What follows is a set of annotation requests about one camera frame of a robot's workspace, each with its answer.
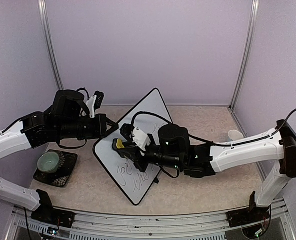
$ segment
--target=bowl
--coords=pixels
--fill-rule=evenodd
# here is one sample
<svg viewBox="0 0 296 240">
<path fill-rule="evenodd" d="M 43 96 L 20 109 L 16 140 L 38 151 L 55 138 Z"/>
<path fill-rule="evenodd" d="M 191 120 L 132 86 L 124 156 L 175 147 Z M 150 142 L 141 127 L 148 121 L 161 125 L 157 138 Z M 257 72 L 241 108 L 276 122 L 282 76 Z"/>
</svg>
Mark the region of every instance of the bowl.
<svg viewBox="0 0 296 240">
<path fill-rule="evenodd" d="M 45 174 L 53 174 L 59 167 L 59 155 L 55 152 L 46 152 L 39 157 L 37 168 Z"/>
</svg>

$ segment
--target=beige table surface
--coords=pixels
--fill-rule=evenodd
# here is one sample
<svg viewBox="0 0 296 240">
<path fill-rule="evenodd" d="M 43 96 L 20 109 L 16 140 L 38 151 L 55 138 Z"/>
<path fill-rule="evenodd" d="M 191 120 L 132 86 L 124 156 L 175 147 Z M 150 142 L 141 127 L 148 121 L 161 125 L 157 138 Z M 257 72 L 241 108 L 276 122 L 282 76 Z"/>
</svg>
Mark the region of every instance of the beige table surface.
<svg viewBox="0 0 296 240">
<path fill-rule="evenodd" d="M 131 107 L 108 106 L 98 112 L 117 121 Z M 227 141 L 229 130 L 237 129 L 225 107 L 169 106 L 174 123 L 186 127 L 190 134 L 216 142 Z M 54 206 L 94 213 L 122 215 L 178 215 L 227 210 L 248 205 L 250 194 L 261 184 L 254 164 L 243 165 L 202 179 L 181 174 L 172 179 L 161 173 L 159 184 L 153 184 L 138 206 L 133 206 L 108 176 L 92 154 L 95 141 L 85 147 L 68 150 L 78 160 L 64 188 L 32 181 L 31 189 L 48 193 Z M 62 141 L 77 146 L 75 139 Z M 191 144 L 200 144 L 191 140 Z M 48 149 L 58 150 L 55 144 Z"/>
</svg>

